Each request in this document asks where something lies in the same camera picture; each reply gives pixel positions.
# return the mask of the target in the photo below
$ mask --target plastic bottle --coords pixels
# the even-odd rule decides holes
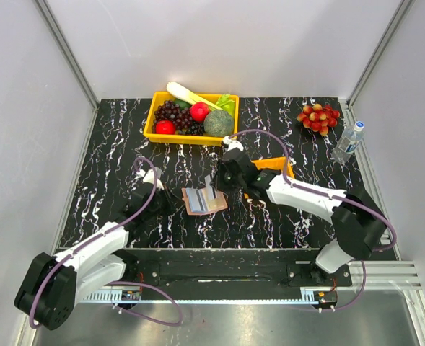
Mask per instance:
[[[332,159],[339,164],[345,164],[361,143],[364,137],[363,129],[364,123],[362,121],[357,121],[354,125],[347,127],[333,150]]]

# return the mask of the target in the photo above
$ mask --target black marble table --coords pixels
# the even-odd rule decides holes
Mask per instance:
[[[349,189],[362,183],[355,158],[344,167],[330,159],[343,130],[339,125],[322,138],[297,122],[304,105],[331,105],[336,98],[242,98],[239,130],[260,128],[279,136],[289,149],[297,179],[323,187]],[[203,187],[223,149],[151,143],[143,129],[151,99],[104,99],[59,246],[71,247],[114,218],[140,184],[132,169],[145,156],[162,169],[162,181],[174,193],[181,187]],[[240,138],[252,159],[282,156],[279,145],[264,135]],[[188,216],[179,199],[177,212],[140,228],[133,248],[304,248],[321,247],[334,236],[333,227],[295,208],[248,201],[240,191],[228,195],[229,207],[210,216]]]

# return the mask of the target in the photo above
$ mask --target gray wall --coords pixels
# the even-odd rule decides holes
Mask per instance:
[[[48,0],[99,98],[350,95],[400,0]]]
[[[0,0],[0,345],[31,259],[49,252],[92,110],[31,0]]]
[[[354,104],[387,211],[425,292],[425,0],[416,1]]]

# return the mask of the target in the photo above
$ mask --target cantaloupe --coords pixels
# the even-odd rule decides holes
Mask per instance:
[[[233,134],[235,120],[225,110],[213,110],[204,120],[206,135],[213,137],[225,137]]]

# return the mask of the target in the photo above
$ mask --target orange object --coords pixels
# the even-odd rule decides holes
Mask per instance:
[[[221,94],[197,94],[208,101],[215,103],[221,97]],[[240,98],[237,95],[230,95],[229,97],[235,101],[235,128],[233,133],[238,132],[238,115],[240,108]],[[198,144],[200,146],[221,146],[223,138],[221,137],[208,137],[208,136],[187,136],[187,135],[160,135],[152,132],[154,122],[154,111],[164,104],[164,101],[174,100],[175,98],[168,92],[154,93],[152,105],[149,108],[148,118],[146,119],[145,129],[143,134],[149,139],[150,142],[156,143],[176,143],[176,144]]]
[[[272,159],[263,159],[263,160],[255,160],[253,164],[258,169],[270,168],[270,169],[279,169],[280,171],[284,168],[284,162],[286,161],[286,157],[275,157]],[[292,171],[291,163],[288,162],[286,174],[288,177],[295,178],[294,173]]]

